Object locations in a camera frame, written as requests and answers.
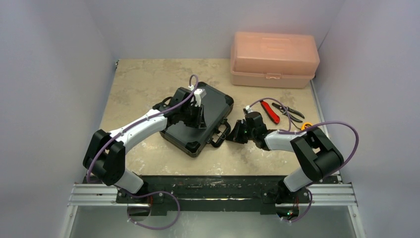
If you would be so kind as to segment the black poker set case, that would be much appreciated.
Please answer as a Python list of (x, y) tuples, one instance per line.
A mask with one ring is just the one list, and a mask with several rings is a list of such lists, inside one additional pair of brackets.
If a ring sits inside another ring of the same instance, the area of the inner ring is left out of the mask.
[(207, 144), (218, 148), (231, 131), (227, 117), (233, 109), (234, 100), (205, 82), (199, 82), (198, 88), (206, 95), (202, 99), (204, 106), (205, 129), (191, 128), (182, 121), (166, 128), (160, 135), (190, 157), (197, 157)]

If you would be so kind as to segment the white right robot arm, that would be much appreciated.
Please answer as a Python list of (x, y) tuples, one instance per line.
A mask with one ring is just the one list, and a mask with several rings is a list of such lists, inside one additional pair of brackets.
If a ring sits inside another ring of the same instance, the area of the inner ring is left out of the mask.
[(327, 135), (318, 127), (305, 132), (287, 134), (267, 129), (258, 112), (247, 113), (238, 120), (225, 138), (246, 144), (248, 141), (265, 151), (293, 152), (300, 167), (280, 180), (277, 190), (267, 196), (276, 203), (289, 202), (311, 182), (322, 180), (344, 163), (344, 158)]

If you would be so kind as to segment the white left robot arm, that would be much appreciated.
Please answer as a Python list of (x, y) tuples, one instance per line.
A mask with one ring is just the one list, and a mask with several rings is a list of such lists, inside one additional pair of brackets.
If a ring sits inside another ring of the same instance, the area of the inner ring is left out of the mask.
[(205, 128), (204, 89), (180, 87), (172, 97), (155, 104), (144, 116), (111, 132), (102, 129), (93, 134), (83, 160), (87, 175), (94, 174), (105, 185), (128, 191), (136, 203), (146, 200), (146, 182), (128, 170), (126, 154), (149, 136), (183, 122), (192, 128)]

